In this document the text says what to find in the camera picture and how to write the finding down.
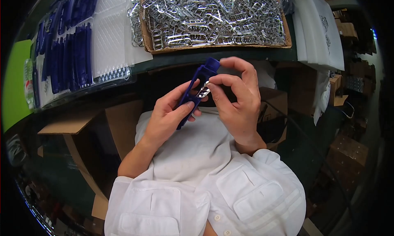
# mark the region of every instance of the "fingernail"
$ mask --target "fingernail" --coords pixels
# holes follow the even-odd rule
[[[193,101],[189,101],[186,103],[187,106],[189,106],[189,108],[193,108],[194,107],[194,102]]]

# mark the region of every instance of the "hand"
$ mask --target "hand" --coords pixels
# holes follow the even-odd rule
[[[192,88],[196,87],[199,83],[200,80],[197,79]],[[152,116],[143,136],[148,143],[159,148],[175,132],[180,121],[193,110],[194,102],[187,102],[173,110],[179,104],[179,100],[189,87],[189,84],[190,81],[183,83],[156,101],[155,108],[153,109]],[[201,101],[207,100],[208,97],[204,97]],[[201,114],[198,108],[194,111],[195,116],[201,116]],[[195,118],[190,116],[188,121],[195,121]]]
[[[227,74],[209,79],[207,86],[211,90],[220,119],[239,145],[254,146],[257,142],[261,143],[262,139],[256,130],[261,100],[256,70],[252,64],[237,57],[222,58],[220,65],[242,72],[242,79]],[[237,102],[229,101],[223,89],[218,86],[220,84],[231,86]]]

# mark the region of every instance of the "person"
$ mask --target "person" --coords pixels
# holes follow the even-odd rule
[[[207,84],[215,108],[175,108],[186,82],[141,114],[133,150],[118,169],[105,235],[297,235],[305,218],[302,184],[256,131],[260,93],[254,67],[237,57]],[[219,86],[230,86],[231,103]]]

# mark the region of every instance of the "person's right hand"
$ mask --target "person's right hand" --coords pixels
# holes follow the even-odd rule
[[[228,74],[209,78],[210,83],[207,86],[218,108],[220,120],[237,144],[251,147],[259,143],[256,149],[262,149],[265,143],[261,144],[262,139],[256,130],[260,111],[260,91],[256,70],[252,64],[238,57],[222,58],[220,65],[242,73],[242,79]],[[218,86],[220,84],[231,87],[237,102],[229,101],[223,89]]]

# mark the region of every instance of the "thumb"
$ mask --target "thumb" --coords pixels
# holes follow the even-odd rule
[[[176,108],[174,111],[172,111],[170,114],[172,115],[173,119],[180,123],[180,121],[185,118],[192,110],[194,107],[194,102],[189,101],[186,104],[183,104]]]
[[[208,83],[206,85],[209,90],[212,93],[212,99],[215,102],[216,107],[218,108],[218,111],[225,111],[229,107],[232,107],[231,102],[229,101],[229,98],[227,98],[226,94],[224,93],[223,89],[213,83]]]

